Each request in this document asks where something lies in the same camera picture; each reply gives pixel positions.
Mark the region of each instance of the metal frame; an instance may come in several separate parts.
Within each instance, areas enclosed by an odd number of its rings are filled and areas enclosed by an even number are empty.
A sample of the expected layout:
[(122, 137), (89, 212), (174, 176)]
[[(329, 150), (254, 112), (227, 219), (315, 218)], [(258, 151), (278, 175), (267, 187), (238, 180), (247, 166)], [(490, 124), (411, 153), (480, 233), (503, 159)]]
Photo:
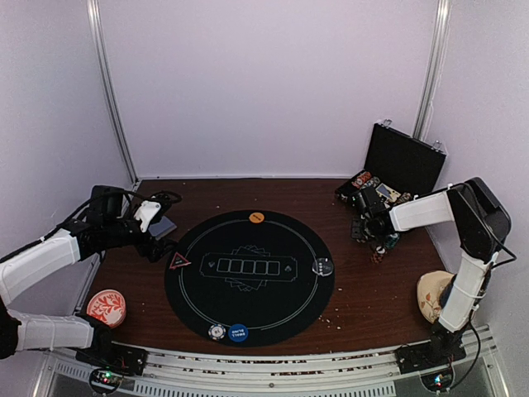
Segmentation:
[(131, 183), (138, 181), (138, 175), (132, 163), (131, 151), (126, 143), (125, 133), (123, 131), (122, 120), (117, 109), (116, 94), (112, 85), (110, 69), (108, 67), (107, 50), (102, 33), (101, 17), (99, 15), (99, 0), (88, 0), (88, 18), (90, 29), (92, 30), (93, 42), (98, 54), (99, 70), (101, 71), (102, 84), (105, 90), (105, 99), (107, 101), (108, 112), (112, 121), (112, 128), (116, 135), (117, 145), (125, 163), (126, 172), (128, 173)]
[[(503, 379), (503, 363), (488, 326), (478, 330), (482, 342), (484, 370), (497, 397), (508, 397)], [(463, 336), (467, 357), (474, 359), (477, 342), (472, 332)], [(382, 390), (372, 395), (395, 396), (394, 382), (438, 372), (438, 366), (421, 373), (401, 375), (394, 351), (398, 347), (362, 352), (344, 352), (309, 356), (214, 356), (172, 352), (147, 348), (149, 352), (144, 375), (126, 378), (120, 391), (129, 395), (224, 397), (326, 395), (369, 395), (369, 390)], [(34, 397), (48, 396), (55, 375), (68, 376), (82, 382), (88, 380), (91, 366), (76, 361), (74, 352), (61, 349), (47, 353)]]
[(413, 137), (424, 141), (430, 126), (433, 111), (432, 101), (436, 86), (441, 79), (441, 69), (446, 53), (448, 30), (452, 0), (438, 0), (436, 25), (431, 41), (430, 60), (428, 62), (427, 78), (422, 91), (419, 112), (413, 128)]

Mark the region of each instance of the red patterned bowl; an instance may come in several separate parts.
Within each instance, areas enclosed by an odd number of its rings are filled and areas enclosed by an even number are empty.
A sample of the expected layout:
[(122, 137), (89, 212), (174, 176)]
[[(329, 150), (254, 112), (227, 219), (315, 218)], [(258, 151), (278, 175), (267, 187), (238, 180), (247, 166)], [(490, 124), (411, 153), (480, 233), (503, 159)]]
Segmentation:
[(86, 312), (88, 316), (103, 321), (110, 328), (115, 328), (125, 319), (125, 298), (114, 289), (105, 289), (90, 299)]

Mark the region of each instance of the blue poker chip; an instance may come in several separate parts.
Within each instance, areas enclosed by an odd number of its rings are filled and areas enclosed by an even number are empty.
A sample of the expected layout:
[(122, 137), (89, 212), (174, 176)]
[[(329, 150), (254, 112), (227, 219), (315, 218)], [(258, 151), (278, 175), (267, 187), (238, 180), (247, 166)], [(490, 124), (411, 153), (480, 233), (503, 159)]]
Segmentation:
[(235, 324), (230, 327), (228, 337), (233, 342), (244, 342), (248, 338), (248, 328), (242, 324)]

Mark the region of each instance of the case lid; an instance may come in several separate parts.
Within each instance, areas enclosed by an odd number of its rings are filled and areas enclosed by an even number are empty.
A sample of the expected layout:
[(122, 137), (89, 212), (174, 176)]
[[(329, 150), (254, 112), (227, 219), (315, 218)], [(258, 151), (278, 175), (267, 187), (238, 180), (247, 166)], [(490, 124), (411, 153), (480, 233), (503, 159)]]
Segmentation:
[(400, 193), (430, 193), (446, 154), (390, 127), (375, 124), (365, 169)]

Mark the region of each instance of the black wire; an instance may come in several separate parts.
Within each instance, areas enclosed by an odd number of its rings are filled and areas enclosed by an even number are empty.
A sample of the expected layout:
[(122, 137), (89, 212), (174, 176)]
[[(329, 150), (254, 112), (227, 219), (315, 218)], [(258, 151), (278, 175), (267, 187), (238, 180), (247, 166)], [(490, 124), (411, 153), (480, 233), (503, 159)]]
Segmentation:
[(35, 240), (33, 242), (30, 242), (29, 244), (26, 244), (25, 246), (23, 246), (21, 248), (18, 248), (17, 250), (15, 250), (15, 251), (3, 256), (2, 258), (0, 258), (0, 263), (3, 263), (5, 261), (9, 261), (13, 257), (15, 257), (18, 254), (24, 252), (25, 250), (29, 250), (30, 248), (32, 248), (34, 246), (38, 246), (42, 242), (48, 240), (50, 237), (52, 237), (54, 234), (56, 234), (66, 223), (68, 223), (69, 221), (74, 219), (75, 216), (79, 212), (81, 212), (90, 203), (93, 203), (94, 201), (102, 199), (104, 197), (112, 197), (112, 196), (116, 196), (116, 195), (120, 195), (120, 194), (125, 195), (126, 197), (134, 196), (134, 197), (136, 197), (138, 199), (141, 199), (141, 200), (144, 200), (144, 201), (151, 201), (151, 202), (160, 203), (160, 204), (176, 204), (176, 203), (180, 203), (182, 201), (182, 196), (180, 194), (177, 194), (175, 192), (170, 192), (170, 191), (167, 191), (167, 190), (162, 190), (162, 191), (156, 193), (155, 195), (157, 195), (157, 194), (165, 194), (167, 196), (172, 196), (173, 197), (172, 199), (171, 198), (166, 199), (166, 198), (146, 197), (146, 196), (144, 196), (142, 194), (139, 194), (137, 192), (132, 192), (130, 190), (125, 190), (125, 189), (117, 189), (117, 190), (114, 190), (113, 192), (106, 192), (106, 193), (103, 193), (103, 194), (99, 194), (96, 197), (89, 198), (84, 203), (79, 205), (68, 217), (66, 217), (66, 219), (63, 222), (59, 223), (57, 226), (55, 226), (53, 228), (53, 230), (51, 230), (49, 233), (47, 233), (45, 236), (43, 236), (39, 240)]
[(476, 336), (476, 338), (478, 339), (478, 351), (476, 352), (476, 357), (474, 357), (474, 360), (472, 361), (470, 368), (465, 372), (463, 376), (460, 377), (460, 379), (454, 385), (448, 388), (448, 390), (453, 390), (457, 386), (459, 386), (461, 382), (463, 382), (463, 380), (465, 380), (465, 378), (469, 375), (469, 373), (474, 369), (476, 362), (478, 362), (479, 354), (481, 352), (481, 339), (479, 338), (479, 334), (476, 331), (476, 328), (474, 328), (474, 325), (472, 325), (472, 321), (469, 321), (469, 326), (470, 326), (470, 329), (472, 329), (472, 331), (474, 332), (474, 335)]

